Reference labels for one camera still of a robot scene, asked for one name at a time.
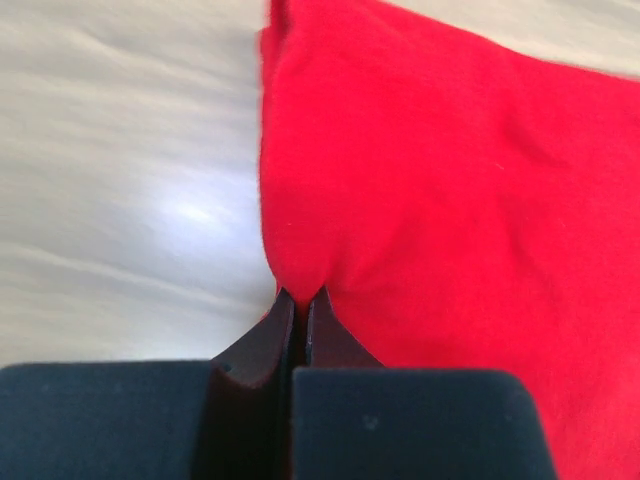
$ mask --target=wooden floor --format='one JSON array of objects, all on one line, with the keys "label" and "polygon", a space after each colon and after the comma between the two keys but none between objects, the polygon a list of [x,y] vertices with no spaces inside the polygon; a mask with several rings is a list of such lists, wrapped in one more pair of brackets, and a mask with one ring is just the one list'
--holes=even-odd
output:
[{"label": "wooden floor", "polygon": [[[405,0],[640,73],[635,0]],[[209,357],[268,308],[258,0],[0,2],[0,365]]]}]

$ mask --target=floor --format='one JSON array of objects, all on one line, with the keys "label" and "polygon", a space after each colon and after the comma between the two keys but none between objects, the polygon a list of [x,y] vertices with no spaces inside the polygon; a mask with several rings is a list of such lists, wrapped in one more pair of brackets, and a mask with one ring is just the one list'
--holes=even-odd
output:
[{"label": "floor", "polygon": [[[640,74],[635,0],[405,0]],[[0,3],[0,365],[210,357],[268,308],[259,0]]]}]

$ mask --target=red cloth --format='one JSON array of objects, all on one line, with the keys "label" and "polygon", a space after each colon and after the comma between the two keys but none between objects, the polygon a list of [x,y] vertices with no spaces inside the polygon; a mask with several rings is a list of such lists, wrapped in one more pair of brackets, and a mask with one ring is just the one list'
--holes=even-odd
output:
[{"label": "red cloth", "polygon": [[277,281],[389,366],[523,380],[564,479],[640,475],[640,84],[374,0],[274,1]]}]

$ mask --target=red fabric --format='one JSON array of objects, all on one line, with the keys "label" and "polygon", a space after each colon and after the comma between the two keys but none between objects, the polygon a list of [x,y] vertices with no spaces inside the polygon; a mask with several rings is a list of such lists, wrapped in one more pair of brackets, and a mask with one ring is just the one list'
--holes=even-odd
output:
[{"label": "red fabric", "polygon": [[274,1],[273,273],[390,366],[496,367],[564,479],[640,475],[640,84],[373,0]]}]

